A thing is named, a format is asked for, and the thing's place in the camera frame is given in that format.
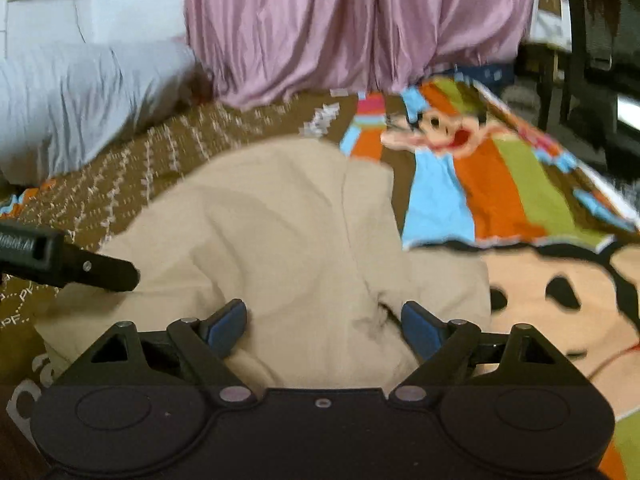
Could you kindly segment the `beige garment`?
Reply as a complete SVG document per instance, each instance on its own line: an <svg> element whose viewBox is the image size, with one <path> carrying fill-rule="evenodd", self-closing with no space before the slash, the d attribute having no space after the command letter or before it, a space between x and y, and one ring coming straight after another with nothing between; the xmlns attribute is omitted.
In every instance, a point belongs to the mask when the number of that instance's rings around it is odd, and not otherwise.
<svg viewBox="0 0 640 480"><path fill-rule="evenodd" d="M241 299L250 320L227 364L251 387L388 389L418 364L405 302L490 323L485 263L403 248L392 189L385 166L298 136L219 155L103 246L138 268L133 292L67 286L36 330L64 370L116 322L163 330Z"/></svg>

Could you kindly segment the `grey pillow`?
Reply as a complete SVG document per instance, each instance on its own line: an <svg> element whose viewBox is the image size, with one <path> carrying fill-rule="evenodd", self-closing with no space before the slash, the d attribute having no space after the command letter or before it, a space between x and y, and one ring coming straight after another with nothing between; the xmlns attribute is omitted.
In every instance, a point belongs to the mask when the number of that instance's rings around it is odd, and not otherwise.
<svg viewBox="0 0 640 480"><path fill-rule="evenodd" d="M182 42L46 44L1 62L1 180L37 186L192 103L207 82Z"/></svg>

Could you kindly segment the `colourful cartoon bedspread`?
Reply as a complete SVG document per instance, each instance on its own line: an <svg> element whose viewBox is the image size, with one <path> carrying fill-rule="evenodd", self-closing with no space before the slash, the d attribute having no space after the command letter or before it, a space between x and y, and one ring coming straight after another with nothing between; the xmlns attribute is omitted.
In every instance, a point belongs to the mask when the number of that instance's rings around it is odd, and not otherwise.
<svg viewBox="0 0 640 480"><path fill-rule="evenodd" d="M170 341L173 322L116 322L58 370L38 312L70 285L109 291L1 273L3 478L638 477L638 214L475 81L303 94L254 110L198 104L29 188L1 221L63 231L104 255L213 158L288 136L389 169L403 248L485 263L490 323L477 325L468 377L433 404L393 404L420 365L406 343L418 364L388 389L256 389L240 378L256 403L218 408Z"/></svg>

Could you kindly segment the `dark blue patterned cloth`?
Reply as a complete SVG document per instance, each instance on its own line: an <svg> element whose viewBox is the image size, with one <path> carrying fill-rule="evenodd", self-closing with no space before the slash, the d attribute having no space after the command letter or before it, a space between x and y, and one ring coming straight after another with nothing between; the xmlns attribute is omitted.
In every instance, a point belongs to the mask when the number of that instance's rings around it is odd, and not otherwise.
<svg viewBox="0 0 640 480"><path fill-rule="evenodd" d="M515 81L514 65L501 63L480 66L455 65L442 72L442 76L475 80L497 96Z"/></svg>

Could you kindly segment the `black office chair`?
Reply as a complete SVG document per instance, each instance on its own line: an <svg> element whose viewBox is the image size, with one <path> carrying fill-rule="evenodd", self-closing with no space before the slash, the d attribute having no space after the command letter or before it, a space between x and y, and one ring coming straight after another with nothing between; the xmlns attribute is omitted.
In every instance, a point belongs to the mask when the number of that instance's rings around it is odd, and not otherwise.
<svg viewBox="0 0 640 480"><path fill-rule="evenodd" d="M639 0L561 1L568 29L527 40L516 62L523 74L537 76L537 126L548 128L560 85L559 123L604 153L609 174L637 179Z"/></svg>

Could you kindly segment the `pink curtain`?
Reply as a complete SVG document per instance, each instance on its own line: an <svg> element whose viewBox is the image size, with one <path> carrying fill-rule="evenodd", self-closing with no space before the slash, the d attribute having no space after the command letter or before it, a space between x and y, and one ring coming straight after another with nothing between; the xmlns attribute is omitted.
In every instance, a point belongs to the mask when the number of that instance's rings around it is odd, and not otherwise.
<svg viewBox="0 0 640 480"><path fill-rule="evenodd" d="M252 108L303 90L397 92L451 67L510 63L534 0L186 0L213 95Z"/></svg>

